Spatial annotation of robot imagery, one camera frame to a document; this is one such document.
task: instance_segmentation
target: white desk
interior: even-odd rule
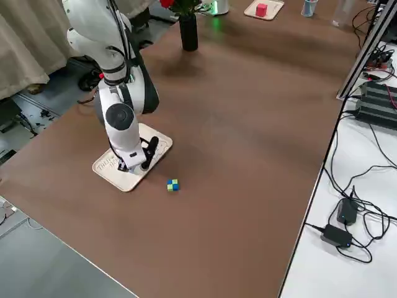
[[[382,72],[374,74],[387,76]],[[385,83],[397,87],[395,78]],[[348,102],[345,109],[354,109],[354,103]],[[397,131],[375,125],[373,128],[383,151],[397,163]],[[353,175],[364,172],[371,165],[388,165],[367,124],[346,118],[341,120],[337,129],[339,144],[334,159],[334,175],[342,188],[347,186]],[[334,147],[335,139],[326,161],[327,169]],[[355,179],[353,185],[361,199],[374,203],[388,215],[397,216],[396,170],[371,171],[364,177]],[[325,226],[339,199],[340,195],[332,188],[323,171],[318,188],[312,195],[306,221],[320,227]],[[331,223],[344,228],[336,216]],[[379,221],[371,220],[369,227],[374,235],[380,234]],[[349,227],[349,231],[363,244],[368,243],[370,238],[365,233],[362,216],[358,216],[357,222]],[[319,236],[320,233],[311,227],[303,227],[280,298],[383,298],[397,295],[397,223],[391,221],[385,237],[369,246],[373,255],[370,264],[358,263],[340,255],[334,246],[323,242]],[[365,252],[360,248],[352,247],[347,251],[351,251],[357,258],[366,258]]]

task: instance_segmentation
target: bottle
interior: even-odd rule
[[[336,27],[343,27],[347,24],[347,20],[353,10],[355,0],[339,0],[336,7],[332,24]]]

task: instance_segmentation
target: red cube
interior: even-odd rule
[[[264,16],[266,16],[266,11],[267,11],[267,5],[260,3],[256,7],[255,15],[258,17],[264,17]]]

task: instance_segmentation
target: green and blue cube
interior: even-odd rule
[[[167,190],[168,191],[178,191],[179,190],[179,183],[178,179],[170,179],[167,182]]]

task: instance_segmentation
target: small cube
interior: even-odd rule
[[[179,190],[179,183],[178,179],[170,179],[167,181],[167,190],[168,191],[178,191]]]
[[[255,15],[258,17],[264,17],[266,16],[266,11],[267,11],[267,5],[263,3],[259,3],[256,7]]]

